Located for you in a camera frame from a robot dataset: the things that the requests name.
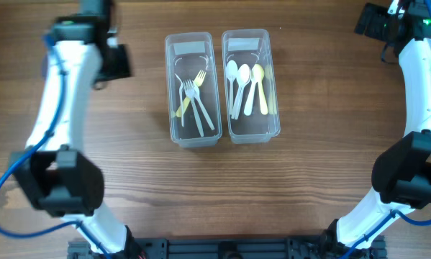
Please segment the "yellow plastic fork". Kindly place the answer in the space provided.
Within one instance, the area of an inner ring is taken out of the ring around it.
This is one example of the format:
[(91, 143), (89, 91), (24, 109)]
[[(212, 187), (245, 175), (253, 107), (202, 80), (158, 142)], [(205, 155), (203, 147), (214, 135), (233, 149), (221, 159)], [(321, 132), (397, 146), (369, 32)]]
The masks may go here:
[(185, 111), (188, 105), (196, 99), (196, 95), (199, 93), (199, 87), (203, 84), (207, 72), (200, 70), (194, 80), (183, 81), (178, 76), (176, 78), (180, 81), (179, 87), (179, 101), (180, 107), (177, 108), (176, 116), (183, 119)]

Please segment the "white spoon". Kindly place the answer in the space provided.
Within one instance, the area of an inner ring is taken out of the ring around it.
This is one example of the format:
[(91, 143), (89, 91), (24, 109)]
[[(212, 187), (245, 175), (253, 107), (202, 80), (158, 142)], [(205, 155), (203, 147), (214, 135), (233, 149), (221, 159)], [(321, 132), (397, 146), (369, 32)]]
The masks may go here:
[(227, 72), (227, 80), (230, 83), (229, 86), (229, 111), (228, 114), (232, 114), (233, 106), (234, 106), (234, 81), (237, 78), (237, 63), (234, 60), (230, 60), (226, 65), (226, 72)]
[(240, 66), (237, 75), (237, 95), (235, 98), (234, 106), (232, 109), (231, 118), (238, 119), (240, 112), (240, 105), (242, 103), (243, 91), (245, 86), (250, 82), (250, 67), (248, 64), (243, 64)]
[(257, 65), (254, 65), (252, 70), (251, 70), (251, 86), (250, 86), (250, 90), (248, 93), (248, 97), (245, 103), (245, 108), (244, 108), (244, 115), (245, 116), (250, 116), (252, 114), (252, 110), (253, 110), (253, 99), (254, 99), (254, 94), (255, 94), (255, 87), (256, 87), (256, 74), (257, 74)]

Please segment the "yellow plastic spoon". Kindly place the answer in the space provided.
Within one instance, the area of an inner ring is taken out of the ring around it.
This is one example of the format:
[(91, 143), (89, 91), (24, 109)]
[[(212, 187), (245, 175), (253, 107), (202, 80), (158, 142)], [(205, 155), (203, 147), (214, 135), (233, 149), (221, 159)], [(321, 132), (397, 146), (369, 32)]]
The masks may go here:
[(266, 102), (266, 95), (263, 88), (264, 76), (265, 76), (265, 72), (263, 70), (263, 67), (260, 64), (255, 64), (253, 66), (253, 78), (255, 79), (255, 82), (258, 84), (260, 112), (263, 115), (267, 115), (268, 106)]

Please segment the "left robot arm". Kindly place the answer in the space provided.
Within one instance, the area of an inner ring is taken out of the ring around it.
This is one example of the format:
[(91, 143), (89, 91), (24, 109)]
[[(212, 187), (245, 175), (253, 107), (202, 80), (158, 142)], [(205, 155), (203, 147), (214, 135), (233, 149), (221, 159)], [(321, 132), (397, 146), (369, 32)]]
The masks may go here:
[(139, 258), (129, 227), (104, 203), (101, 170), (83, 154), (89, 95), (98, 83), (131, 75), (127, 49), (117, 42), (113, 1), (82, 1), (58, 17), (45, 36), (47, 74), (40, 110), (12, 171), (31, 205), (72, 223), (95, 256)]

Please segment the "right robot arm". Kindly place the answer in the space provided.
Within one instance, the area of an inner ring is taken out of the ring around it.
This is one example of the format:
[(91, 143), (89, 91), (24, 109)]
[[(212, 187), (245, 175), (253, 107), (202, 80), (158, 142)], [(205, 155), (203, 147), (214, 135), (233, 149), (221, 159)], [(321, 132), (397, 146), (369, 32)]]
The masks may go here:
[(355, 33), (394, 49), (405, 83), (404, 136), (373, 165), (371, 189), (322, 233), (322, 256), (369, 257), (375, 239), (398, 219), (430, 226), (409, 214), (431, 204), (431, 1), (367, 3)]

